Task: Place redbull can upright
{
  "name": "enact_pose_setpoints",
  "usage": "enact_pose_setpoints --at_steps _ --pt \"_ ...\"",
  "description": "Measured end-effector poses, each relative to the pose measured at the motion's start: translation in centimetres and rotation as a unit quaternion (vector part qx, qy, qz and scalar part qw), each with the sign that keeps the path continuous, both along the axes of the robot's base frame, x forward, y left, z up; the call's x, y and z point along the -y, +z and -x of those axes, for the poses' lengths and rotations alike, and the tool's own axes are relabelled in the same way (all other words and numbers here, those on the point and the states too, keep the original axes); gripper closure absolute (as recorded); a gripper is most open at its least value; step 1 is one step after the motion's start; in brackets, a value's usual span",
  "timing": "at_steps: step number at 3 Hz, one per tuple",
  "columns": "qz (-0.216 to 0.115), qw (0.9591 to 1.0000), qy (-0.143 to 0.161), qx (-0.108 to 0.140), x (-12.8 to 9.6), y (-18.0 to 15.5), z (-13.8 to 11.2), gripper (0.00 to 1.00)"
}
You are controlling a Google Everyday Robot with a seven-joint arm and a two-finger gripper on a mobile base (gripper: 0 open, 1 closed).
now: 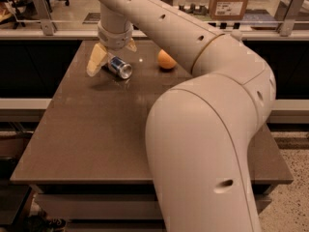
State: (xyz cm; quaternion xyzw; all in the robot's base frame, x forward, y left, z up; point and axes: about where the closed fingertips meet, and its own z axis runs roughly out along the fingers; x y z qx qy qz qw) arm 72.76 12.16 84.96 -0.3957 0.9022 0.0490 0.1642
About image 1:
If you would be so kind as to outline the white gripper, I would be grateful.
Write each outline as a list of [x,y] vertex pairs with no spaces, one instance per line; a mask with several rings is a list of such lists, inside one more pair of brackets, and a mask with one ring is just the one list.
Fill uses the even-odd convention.
[[87,65],[87,74],[95,76],[100,68],[108,62],[108,50],[120,50],[126,47],[132,52],[137,51],[134,39],[132,39],[132,24],[126,21],[124,24],[113,24],[111,27],[103,25],[102,20],[98,23],[98,39],[93,47]]

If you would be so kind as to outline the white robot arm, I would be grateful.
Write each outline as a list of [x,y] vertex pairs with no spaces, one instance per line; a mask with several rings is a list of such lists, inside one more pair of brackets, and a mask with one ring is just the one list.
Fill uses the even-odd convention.
[[100,42],[140,29],[191,79],[163,93],[146,123],[146,152],[167,232],[262,232],[248,145],[275,101],[268,63],[241,41],[160,0],[99,0]]

